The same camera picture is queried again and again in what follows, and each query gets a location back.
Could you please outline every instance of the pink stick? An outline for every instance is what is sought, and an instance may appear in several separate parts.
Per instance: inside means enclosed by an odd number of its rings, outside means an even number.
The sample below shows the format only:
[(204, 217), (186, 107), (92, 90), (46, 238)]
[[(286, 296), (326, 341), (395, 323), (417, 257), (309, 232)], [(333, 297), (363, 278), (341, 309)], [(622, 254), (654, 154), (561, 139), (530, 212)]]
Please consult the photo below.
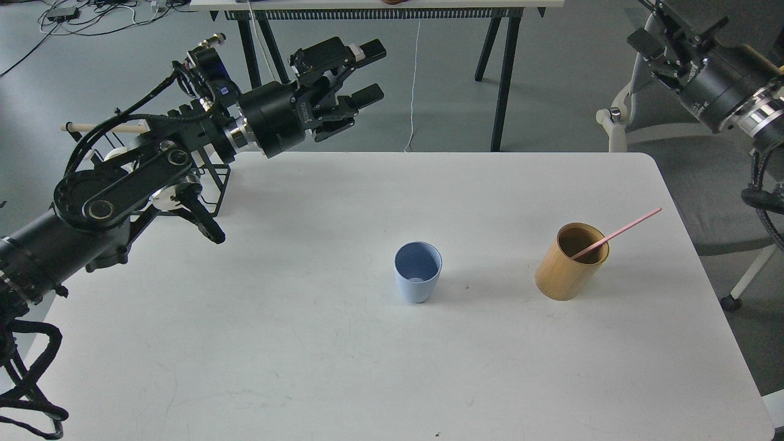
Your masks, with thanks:
[(584, 256), (585, 254), (590, 253), (591, 251), (595, 250), (596, 248), (604, 245), (610, 239), (612, 239), (612, 238), (616, 237), (617, 235), (623, 233), (624, 231), (628, 230), (629, 228), (632, 228), (634, 225), (637, 225), (640, 222), (642, 222), (642, 221), (648, 219), (649, 217), (653, 216), (654, 214), (657, 214), (659, 211), (662, 211), (662, 207), (659, 207), (656, 210), (651, 211), (650, 213), (646, 214), (645, 216), (643, 216), (643, 217), (637, 219), (636, 221), (632, 222), (631, 224), (628, 224), (627, 226), (619, 229), (618, 231), (616, 231), (616, 232), (612, 233), (611, 235), (605, 237), (604, 239), (600, 240), (599, 242), (596, 242), (593, 245), (589, 246), (588, 248), (585, 248), (583, 251), (580, 251), (579, 253), (577, 253), (574, 256), (572, 256), (571, 259), (573, 261), (576, 261), (577, 259), (579, 259), (580, 257)]

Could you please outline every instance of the black table leg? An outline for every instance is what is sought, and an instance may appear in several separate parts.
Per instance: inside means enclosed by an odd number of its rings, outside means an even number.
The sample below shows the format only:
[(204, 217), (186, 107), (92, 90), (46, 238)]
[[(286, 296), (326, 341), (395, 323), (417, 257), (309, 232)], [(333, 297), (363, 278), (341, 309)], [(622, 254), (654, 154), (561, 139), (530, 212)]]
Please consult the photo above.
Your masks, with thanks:
[(477, 65), (477, 73), (474, 74), (474, 81), (482, 81), (485, 76), (485, 68), (488, 66), (490, 59), (490, 52), (492, 51), (493, 43), (495, 43), (495, 36), (498, 34), (498, 26), (501, 24), (500, 18), (491, 18), (488, 34), (485, 37), (485, 45), (482, 46), (482, 54), (479, 56), (479, 65)]
[(506, 47), (503, 50), (501, 67), (501, 86), (498, 90), (498, 104), (495, 107), (495, 124), (492, 129), (490, 151), (501, 151), (501, 135), (506, 118), (506, 103), (509, 101), (509, 86), (512, 82), (512, 66), (514, 52), (517, 49), (517, 34), (520, 31), (520, 17), (509, 17), (509, 28), (506, 30)]
[(283, 64), (281, 51), (278, 50), (278, 44), (275, 41), (274, 35), (272, 35), (270, 21), (264, 17), (259, 20), (259, 26), (261, 27), (261, 33), (264, 35), (264, 41), (267, 42), (267, 48), (270, 50), (270, 56), (272, 56), (275, 70), (278, 71), (278, 77), (281, 79), (281, 82), (285, 84), (289, 82), (289, 75), (286, 72), (286, 66)]
[(250, 21), (237, 20), (240, 29), (240, 39), (242, 40), (242, 50), (245, 52), (245, 63), (248, 65), (248, 76), (250, 86), (255, 89), (261, 86), (261, 75), (259, 75), (259, 63), (256, 61), (256, 50), (254, 49), (253, 36), (251, 35)]

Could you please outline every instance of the plastic cup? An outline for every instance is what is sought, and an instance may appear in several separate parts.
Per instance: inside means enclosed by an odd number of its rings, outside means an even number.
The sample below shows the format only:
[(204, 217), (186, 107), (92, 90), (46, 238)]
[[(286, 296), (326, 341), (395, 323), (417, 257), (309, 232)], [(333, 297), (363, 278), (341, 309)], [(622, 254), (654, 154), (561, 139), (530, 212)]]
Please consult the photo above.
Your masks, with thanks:
[(397, 287), (405, 300), (422, 303), (430, 298), (441, 274), (441, 254), (426, 242), (403, 245), (394, 256)]

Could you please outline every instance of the chair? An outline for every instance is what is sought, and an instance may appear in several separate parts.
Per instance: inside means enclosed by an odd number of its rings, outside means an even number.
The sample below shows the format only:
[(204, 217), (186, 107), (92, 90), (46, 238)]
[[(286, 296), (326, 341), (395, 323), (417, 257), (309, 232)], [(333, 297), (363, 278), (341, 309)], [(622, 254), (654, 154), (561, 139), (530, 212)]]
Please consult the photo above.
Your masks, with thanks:
[[(645, 28), (652, 31), (654, 26), (651, 17)], [(762, 249), (720, 301), (727, 311), (740, 308), (740, 295), (776, 250), (756, 211), (740, 197), (750, 182), (752, 140), (740, 132), (710, 133), (675, 93), (651, 77), (640, 56), (629, 84), (596, 118), (609, 136), (610, 152), (640, 151), (656, 161), (699, 256)], [(677, 123), (693, 124), (673, 126)], [(670, 135), (629, 145), (626, 134), (640, 129)], [(674, 129), (681, 134), (672, 136)]]

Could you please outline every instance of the wooden cup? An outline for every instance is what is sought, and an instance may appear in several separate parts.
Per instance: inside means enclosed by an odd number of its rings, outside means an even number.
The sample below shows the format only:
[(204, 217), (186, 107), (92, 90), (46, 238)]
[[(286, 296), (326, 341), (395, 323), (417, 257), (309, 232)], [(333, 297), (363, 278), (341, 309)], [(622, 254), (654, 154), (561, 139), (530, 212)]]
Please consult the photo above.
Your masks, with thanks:
[(588, 224), (575, 222), (564, 225), (536, 269), (535, 280), (539, 290), (558, 301), (574, 298), (607, 260), (610, 245), (605, 243), (577, 261), (573, 261), (571, 256), (603, 238), (601, 231)]

